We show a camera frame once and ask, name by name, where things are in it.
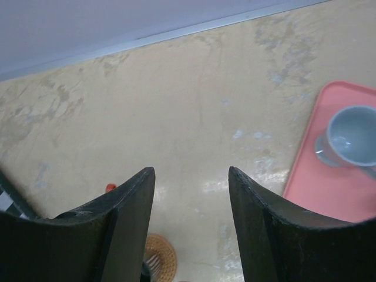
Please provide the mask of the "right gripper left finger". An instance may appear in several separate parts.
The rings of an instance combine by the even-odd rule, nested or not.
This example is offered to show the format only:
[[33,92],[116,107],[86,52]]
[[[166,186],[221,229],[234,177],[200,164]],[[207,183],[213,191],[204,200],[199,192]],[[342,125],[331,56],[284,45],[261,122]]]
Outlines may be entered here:
[[155,170],[54,219],[1,211],[2,281],[140,281]]

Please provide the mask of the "round light cork coaster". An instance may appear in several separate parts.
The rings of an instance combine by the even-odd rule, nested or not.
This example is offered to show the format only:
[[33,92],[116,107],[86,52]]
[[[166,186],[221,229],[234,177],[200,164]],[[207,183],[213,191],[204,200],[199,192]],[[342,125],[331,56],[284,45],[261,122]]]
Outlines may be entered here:
[[163,236],[147,235],[143,262],[150,268],[152,281],[173,281],[177,270],[176,252]]

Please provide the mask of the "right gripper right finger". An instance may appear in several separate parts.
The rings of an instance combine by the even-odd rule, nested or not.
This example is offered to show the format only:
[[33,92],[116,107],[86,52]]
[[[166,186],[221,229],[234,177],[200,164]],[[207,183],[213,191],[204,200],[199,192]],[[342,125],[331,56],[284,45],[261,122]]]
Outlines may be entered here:
[[375,220],[350,223],[302,208],[229,168],[245,281],[374,281]]

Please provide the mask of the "pink cup gold inside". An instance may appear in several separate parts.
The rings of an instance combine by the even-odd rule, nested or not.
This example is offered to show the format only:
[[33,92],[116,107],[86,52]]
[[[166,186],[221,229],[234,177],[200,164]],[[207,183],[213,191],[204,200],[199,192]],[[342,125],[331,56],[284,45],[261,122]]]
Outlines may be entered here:
[[106,189],[105,189],[105,192],[108,193],[108,192],[111,192],[112,190],[114,190],[115,188],[117,188],[117,186],[113,183],[109,183],[107,186],[106,186]]

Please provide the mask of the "large white mug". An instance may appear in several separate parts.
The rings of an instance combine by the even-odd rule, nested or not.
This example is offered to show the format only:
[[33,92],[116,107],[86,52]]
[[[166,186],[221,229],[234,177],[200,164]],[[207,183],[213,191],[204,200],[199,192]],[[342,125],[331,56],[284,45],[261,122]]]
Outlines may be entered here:
[[331,167],[356,167],[375,179],[375,107],[348,106],[336,112],[314,143],[318,160]]

